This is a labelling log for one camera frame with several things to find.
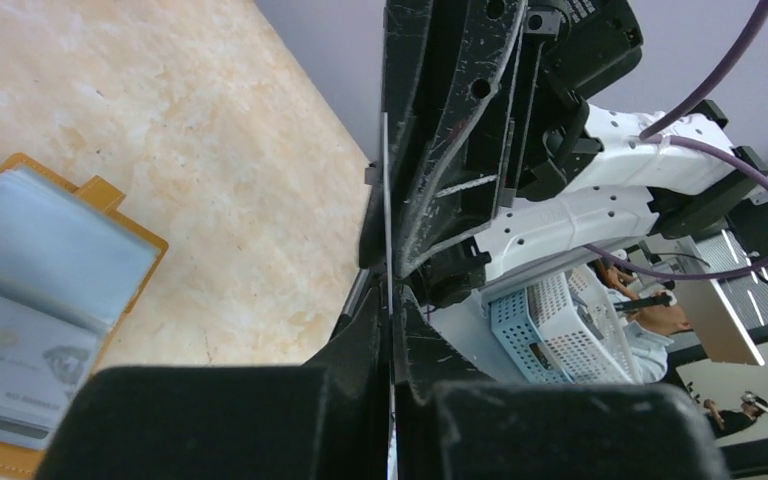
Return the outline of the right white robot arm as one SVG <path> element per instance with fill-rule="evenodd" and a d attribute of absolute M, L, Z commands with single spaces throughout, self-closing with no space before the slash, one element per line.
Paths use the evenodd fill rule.
<path fill-rule="evenodd" d="M 754 186 L 719 159 L 761 165 L 713 102 L 656 134 L 655 114 L 592 103 L 641 60 L 626 1 L 390 1 L 384 29 L 358 263 L 422 303 L 695 234 Z"/>

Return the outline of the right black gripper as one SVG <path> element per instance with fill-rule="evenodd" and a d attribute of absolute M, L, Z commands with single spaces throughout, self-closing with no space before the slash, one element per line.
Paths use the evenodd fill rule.
<path fill-rule="evenodd" d="M 444 1 L 432 14 L 433 5 L 383 9 L 379 144 L 358 265 L 388 253 L 405 133 L 401 160 L 414 171 L 394 235 L 401 278 L 488 226 L 496 201 L 546 200 L 579 176 L 602 147 L 585 131 L 588 99 L 642 57 L 626 1 Z"/>

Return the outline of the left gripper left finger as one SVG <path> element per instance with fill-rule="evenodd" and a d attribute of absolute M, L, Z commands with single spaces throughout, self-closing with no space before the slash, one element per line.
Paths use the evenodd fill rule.
<path fill-rule="evenodd" d="M 40 479 L 383 477 L 381 293 L 297 366 L 126 366 L 79 391 Z"/>

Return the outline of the thin white credit card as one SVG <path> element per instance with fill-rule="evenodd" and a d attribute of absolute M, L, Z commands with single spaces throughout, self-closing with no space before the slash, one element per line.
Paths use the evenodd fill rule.
<path fill-rule="evenodd" d="M 383 181 L 383 216 L 384 216 L 384 238 L 385 238 L 385 273 L 386 273 L 386 316 L 385 326 L 387 327 L 387 340 L 384 344 L 384 351 L 387 354 L 387 365 L 389 371 L 388 393 L 389 393 L 389 439 L 387 452 L 387 480 L 398 478 L 398 450 L 397 450 L 397 424 L 396 424 L 396 399 L 395 399 L 395 367 L 393 362 L 393 254 L 392 254 L 392 203 L 391 203 L 391 168 L 390 168 L 390 147 L 389 147 L 389 125 L 388 113 L 382 113 L 381 120 L 381 142 L 382 142 L 382 181 Z"/>

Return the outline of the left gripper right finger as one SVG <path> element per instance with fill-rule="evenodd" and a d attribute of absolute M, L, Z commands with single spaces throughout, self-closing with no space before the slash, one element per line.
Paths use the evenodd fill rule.
<path fill-rule="evenodd" d="M 690 401 L 667 385 L 491 379 L 393 292 L 397 472 L 402 479 L 727 479 Z"/>

